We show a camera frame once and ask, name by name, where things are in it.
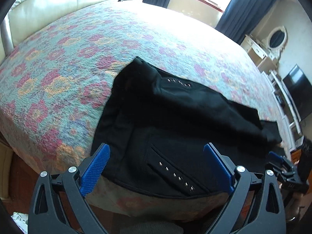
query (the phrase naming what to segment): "black clothing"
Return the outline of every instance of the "black clothing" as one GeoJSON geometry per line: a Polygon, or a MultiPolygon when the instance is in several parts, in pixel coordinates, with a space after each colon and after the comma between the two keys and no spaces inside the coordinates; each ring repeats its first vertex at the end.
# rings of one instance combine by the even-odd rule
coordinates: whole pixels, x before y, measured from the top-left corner
{"type": "Polygon", "coordinates": [[[256,109],[135,58],[115,78],[94,135],[111,149],[102,172],[129,190],[161,198],[220,192],[203,158],[204,145],[249,171],[263,172],[265,155],[281,142],[276,122],[256,109]]]}

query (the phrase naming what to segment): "tv stand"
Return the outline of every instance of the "tv stand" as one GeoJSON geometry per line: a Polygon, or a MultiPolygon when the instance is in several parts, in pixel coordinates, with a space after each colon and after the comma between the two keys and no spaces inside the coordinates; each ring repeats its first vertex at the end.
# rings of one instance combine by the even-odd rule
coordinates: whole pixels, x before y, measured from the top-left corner
{"type": "Polygon", "coordinates": [[[290,155],[290,152],[296,150],[295,138],[302,136],[302,131],[300,128],[301,119],[299,113],[291,95],[288,92],[288,89],[286,88],[283,81],[279,78],[277,72],[275,70],[270,70],[269,75],[267,75],[265,72],[262,72],[261,75],[265,78],[266,82],[272,89],[271,93],[280,111],[282,122],[287,128],[287,138],[283,139],[287,140],[286,144],[288,145],[288,152],[286,152],[286,154],[287,157],[289,157],[288,154],[290,155]],[[277,100],[276,94],[278,94],[284,100],[284,108],[277,100]]]}

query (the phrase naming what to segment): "bedspread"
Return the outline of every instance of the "bedspread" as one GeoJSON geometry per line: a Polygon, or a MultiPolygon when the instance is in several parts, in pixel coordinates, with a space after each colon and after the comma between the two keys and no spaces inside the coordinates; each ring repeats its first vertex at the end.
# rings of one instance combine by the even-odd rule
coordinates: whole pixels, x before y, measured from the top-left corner
{"type": "MultiPolygon", "coordinates": [[[[247,53],[210,26],[136,1],[106,1],[69,14],[18,45],[0,66],[0,130],[37,173],[65,171],[90,154],[115,76],[140,56],[178,77],[257,108],[285,130],[271,90],[247,53]]],[[[143,196],[101,177],[90,203],[113,212],[191,219],[226,195],[143,196]]]]}

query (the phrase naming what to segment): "oval mirror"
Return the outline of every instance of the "oval mirror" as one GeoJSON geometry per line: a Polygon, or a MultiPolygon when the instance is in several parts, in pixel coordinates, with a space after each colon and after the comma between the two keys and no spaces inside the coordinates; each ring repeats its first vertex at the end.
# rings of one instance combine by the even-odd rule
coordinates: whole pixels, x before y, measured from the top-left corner
{"type": "Polygon", "coordinates": [[[283,43],[284,38],[285,38],[285,33],[283,31],[281,31],[281,30],[276,31],[272,35],[272,37],[271,37],[271,39],[269,41],[270,48],[278,47],[280,44],[283,43]]]}

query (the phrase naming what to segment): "wooden floor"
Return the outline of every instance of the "wooden floor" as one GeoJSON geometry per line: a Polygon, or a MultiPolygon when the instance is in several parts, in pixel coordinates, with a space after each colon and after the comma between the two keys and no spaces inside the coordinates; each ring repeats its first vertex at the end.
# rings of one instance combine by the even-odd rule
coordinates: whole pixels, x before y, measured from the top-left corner
{"type": "MultiPolygon", "coordinates": [[[[13,212],[28,214],[33,189],[37,179],[38,174],[32,170],[21,158],[14,154],[11,164],[9,183],[9,193],[11,200],[4,201],[4,206],[10,215],[12,215],[13,212]]],[[[79,224],[75,219],[69,202],[66,200],[66,196],[61,195],[61,198],[69,222],[74,229],[79,229],[79,224]]],[[[123,221],[123,219],[127,218],[127,216],[114,214],[94,206],[91,206],[91,208],[109,233],[119,233],[118,222],[123,221]]]]}

